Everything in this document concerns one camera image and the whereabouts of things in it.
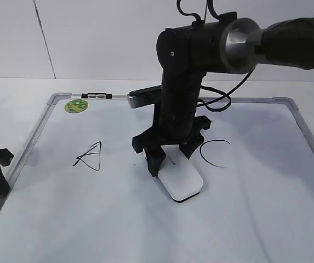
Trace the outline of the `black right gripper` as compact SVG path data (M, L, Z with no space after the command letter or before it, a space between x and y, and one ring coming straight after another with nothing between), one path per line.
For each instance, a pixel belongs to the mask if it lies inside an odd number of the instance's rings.
M196 117L197 101L205 71L186 71L173 75L163 71L161 99L154 104L152 127L133 137L136 153L145 151L147 167L152 175L158 175L165 152L162 145L178 145L190 159L204 141L201 129L210 127L207 117Z

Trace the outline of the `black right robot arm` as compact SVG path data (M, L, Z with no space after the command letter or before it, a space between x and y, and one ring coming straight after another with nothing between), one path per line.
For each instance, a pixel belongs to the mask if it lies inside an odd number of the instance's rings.
M135 152L144 152L152 176L165 159L164 145L177 145L190 157L210 128L196 116L202 80L208 72L248 74L258 64L314 69L314 18L276 23L266 29L249 18L226 13L218 22L168 28L156 43L163 69L159 86L130 93L132 108L153 105L152 126L133 137Z

